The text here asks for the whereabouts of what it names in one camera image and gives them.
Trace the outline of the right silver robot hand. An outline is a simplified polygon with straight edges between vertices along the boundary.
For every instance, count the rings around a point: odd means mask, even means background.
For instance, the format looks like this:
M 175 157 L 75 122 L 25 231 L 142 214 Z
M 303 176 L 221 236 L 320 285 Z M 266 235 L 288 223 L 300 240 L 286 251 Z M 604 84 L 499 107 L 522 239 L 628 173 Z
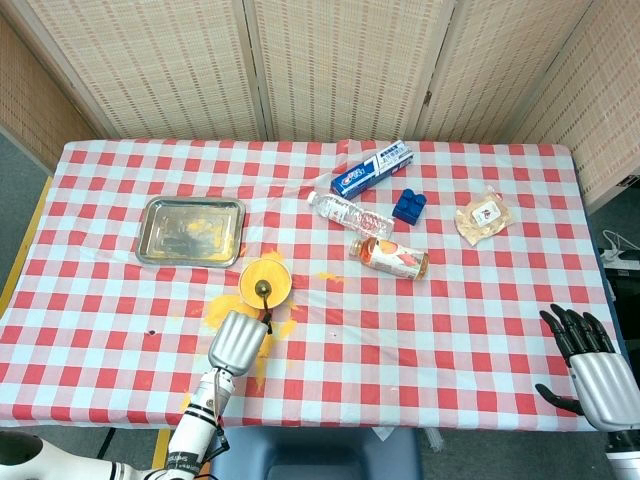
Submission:
M 552 304 L 540 312 L 569 370 L 577 397 L 554 394 L 543 384 L 537 392 L 552 406 L 583 416 L 601 432 L 639 428 L 639 387 L 626 359 L 603 324 L 591 313 Z

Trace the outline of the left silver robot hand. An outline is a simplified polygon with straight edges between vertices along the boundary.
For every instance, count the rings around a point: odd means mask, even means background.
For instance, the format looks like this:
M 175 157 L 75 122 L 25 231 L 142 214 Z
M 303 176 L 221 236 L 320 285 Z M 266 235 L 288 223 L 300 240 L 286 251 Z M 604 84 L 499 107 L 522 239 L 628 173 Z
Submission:
M 258 310 L 238 296 L 223 295 L 209 305 L 207 321 L 216 328 L 208 360 L 234 377 L 262 365 L 272 349 L 272 310 Z

